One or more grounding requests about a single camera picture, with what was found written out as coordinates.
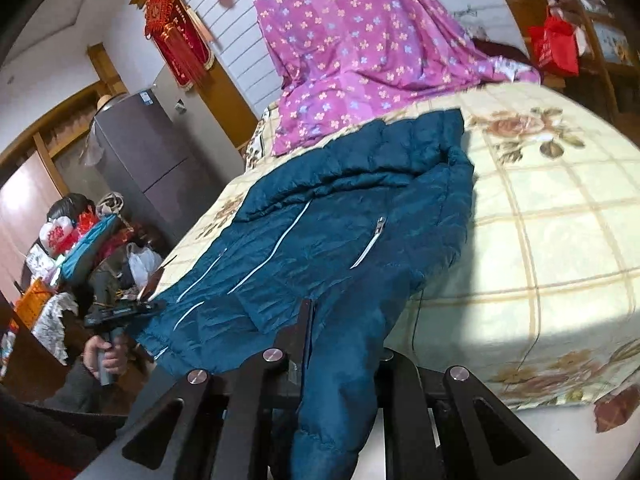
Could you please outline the person left hand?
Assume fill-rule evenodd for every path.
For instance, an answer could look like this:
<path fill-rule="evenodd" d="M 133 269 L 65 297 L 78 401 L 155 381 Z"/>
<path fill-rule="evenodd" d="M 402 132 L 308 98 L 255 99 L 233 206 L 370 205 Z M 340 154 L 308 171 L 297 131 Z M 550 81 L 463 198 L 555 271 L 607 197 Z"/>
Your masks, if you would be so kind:
<path fill-rule="evenodd" d="M 127 368 L 126 338 L 117 336 L 107 342 L 98 335 L 91 337 L 82 352 L 82 362 L 96 380 L 100 380 L 101 370 L 116 376 L 124 374 Z"/>

